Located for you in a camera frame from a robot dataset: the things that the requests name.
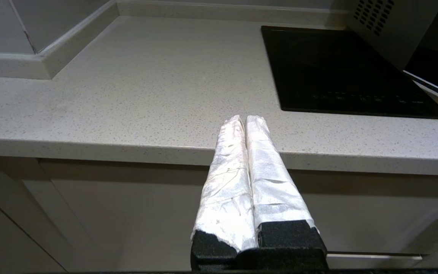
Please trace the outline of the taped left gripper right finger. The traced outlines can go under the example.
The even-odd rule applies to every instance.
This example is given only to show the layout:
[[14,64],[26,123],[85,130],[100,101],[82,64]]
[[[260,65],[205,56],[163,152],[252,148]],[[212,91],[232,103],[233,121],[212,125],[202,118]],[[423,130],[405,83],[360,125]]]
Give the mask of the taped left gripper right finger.
[[246,269],[327,269],[327,249],[261,116],[246,119],[258,247],[245,252]]

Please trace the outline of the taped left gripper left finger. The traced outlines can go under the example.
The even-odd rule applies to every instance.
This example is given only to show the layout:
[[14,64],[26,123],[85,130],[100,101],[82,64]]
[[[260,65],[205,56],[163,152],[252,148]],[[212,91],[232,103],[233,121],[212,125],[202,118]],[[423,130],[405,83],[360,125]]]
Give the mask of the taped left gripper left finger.
[[221,126],[191,234],[194,271],[231,269],[257,248],[245,129],[239,115]]

